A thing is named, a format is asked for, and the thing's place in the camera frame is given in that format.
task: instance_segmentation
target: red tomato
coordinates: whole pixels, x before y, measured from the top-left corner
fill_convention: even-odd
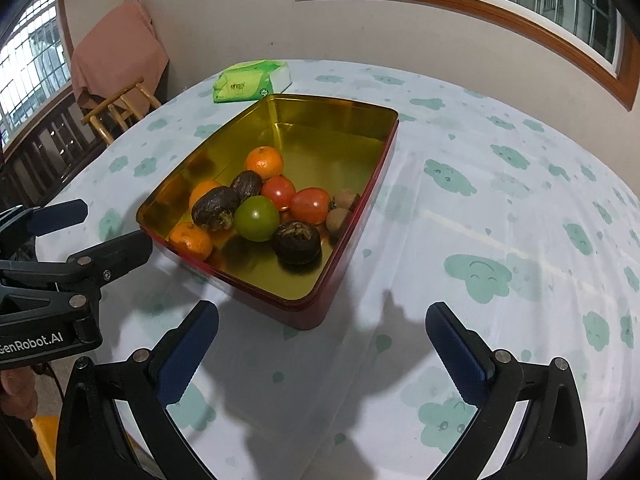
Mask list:
[[[324,189],[307,187],[291,199],[291,213],[297,220],[318,225],[324,222],[329,213],[330,200],[331,197]]]
[[[262,184],[260,194],[271,200],[278,211],[286,211],[289,209],[291,199],[296,194],[296,187],[288,178],[274,176]]]

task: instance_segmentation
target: wooden chair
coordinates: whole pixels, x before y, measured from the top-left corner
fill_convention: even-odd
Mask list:
[[[128,93],[129,91],[131,91],[133,89],[137,89],[149,101],[149,104],[151,104],[151,106],[153,108],[158,109],[159,107],[161,107],[160,101],[158,101],[158,99],[156,99],[153,96],[153,94],[151,94],[142,85],[143,81],[144,81],[144,78],[143,77],[139,77],[133,83],[125,86],[124,88],[121,88],[115,94],[112,94],[108,99],[105,99],[103,102],[101,102],[99,105],[97,105],[97,107],[95,107],[87,115],[85,115],[82,118],[82,124],[91,124],[91,126],[93,126],[95,128],[95,130],[98,132],[98,134],[102,137],[104,142],[107,143],[107,145],[108,144],[112,144],[113,143],[113,136],[108,131],[108,129],[105,128],[103,122],[100,120],[100,118],[99,118],[100,113],[102,113],[102,112],[104,112],[106,110],[109,113],[109,115],[122,128],[123,132],[126,132],[129,129],[129,125],[127,124],[126,121],[131,116],[135,117],[137,121],[141,121],[145,117],[131,103],[131,100],[125,95],[126,93]],[[114,104],[116,101],[120,101],[120,102],[124,103],[124,105],[126,107],[124,112],[119,112],[118,111],[118,109],[116,108],[116,105]]]
[[[105,150],[92,129],[80,127],[80,118],[69,84],[9,143],[0,167],[0,211],[47,205]]]

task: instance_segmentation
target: tablecloth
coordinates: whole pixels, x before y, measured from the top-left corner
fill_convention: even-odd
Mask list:
[[[589,478],[599,478],[640,420],[632,191],[572,140],[474,91],[377,66],[289,65],[287,92],[400,113],[390,169],[328,317],[308,332],[280,325],[157,248],[103,289],[98,361],[152,348],[200,298],[211,300],[220,332],[168,411],[214,475],[423,479],[475,410],[424,331],[427,307],[445,301],[491,348],[570,362]],[[213,81],[151,113],[71,182],[55,202],[82,198],[89,216],[40,238],[41,260],[137,228],[136,209],[158,183],[251,104],[214,104]],[[518,405],[485,472],[500,467],[523,412]]]

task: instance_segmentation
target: metal screw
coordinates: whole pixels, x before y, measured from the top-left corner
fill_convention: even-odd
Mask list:
[[[556,357],[554,359],[554,364],[561,370],[566,370],[569,367],[569,363],[566,361],[566,359],[562,359],[561,357]]]
[[[81,358],[78,359],[78,361],[76,361],[76,368],[78,370],[82,370],[83,368],[85,368],[87,365],[89,364],[89,358],[87,356],[82,356]]]
[[[508,363],[509,361],[511,361],[511,354],[506,350],[496,350],[495,358],[501,363]]]
[[[83,296],[82,294],[76,294],[75,296],[72,296],[71,299],[69,300],[69,305],[71,305],[73,308],[80,308],[81,306],[85,306],[86,297]]]
[[[146,348],[140,348],[133,352],[133,360],[137,363],[143,363],[149,359],[150,353]]]

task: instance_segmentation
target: yellow object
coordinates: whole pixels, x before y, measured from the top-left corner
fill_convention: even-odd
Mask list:
[[[54,480],[56,479],[56,441],[59,422],[60,419],[56,416],[36,416],[31,420],[40,452]]]
[[[171,229],[168,241],[178,252],[201,262],[213,251],[213,240],[209,233],[193,222],[183,222]]]
[[[282,155],[284,175],[297,190],[320,187],[334,196],[342,189],[363,195],[385,149],[398,113],[390,108],[343,99],[290,94],[269,95],[242,111],[199,145],[138,209],[136,220],[165,239],[180,222],[191,221],[191,189],[215,179],[223,186],[244,170],[258,146]],[[300,300],[314,288],[333,247],[322,238],[322,261],[293,273],[279,264],[268,243],[238,240],[235,229],[214,234],[211,273],[266,290],[284,300]]]
[[[156,110],[162,106],[160,101],[158,101],[158,99],[151,95],[151,93],[144,86],[142,86],[144,80],[145,78],[140,76],[133,83],[125,86],[124,88],[121,88],[115,94],[112,94],[109,98],[102,101],[99,105],[94,107],[93,110],[91,110],[82,118],[82,125],[91,123],[91,126],[93,126],[98,131],[98,133],[102,137],[102,140],[107,143],[107,146],[113,144],[113,136],[104,127],[104,124],[102,124],[102,121],[99,118],[99,114],[101,112],[107,110],[111,117],[118,123],[120,128],[122,128],[122,131],[126,132],[129,129],[129,126],[125,122],[125,119],[133,115],[137,120],[141,121],[145,117],[145,115],[140,113],[140,111],[137,110],[137,108],[131,103],[130,98],[125,96],[125,94],[129,95],[129,91],[132,91],[133,89],[139,90],[142,95],[149,101],[152,107]],[[124,113],[119,113],[119,111],[116,110],[116,107],[113,106],[113,104],[116,102],[118,106],[126,107],[126,111]]]

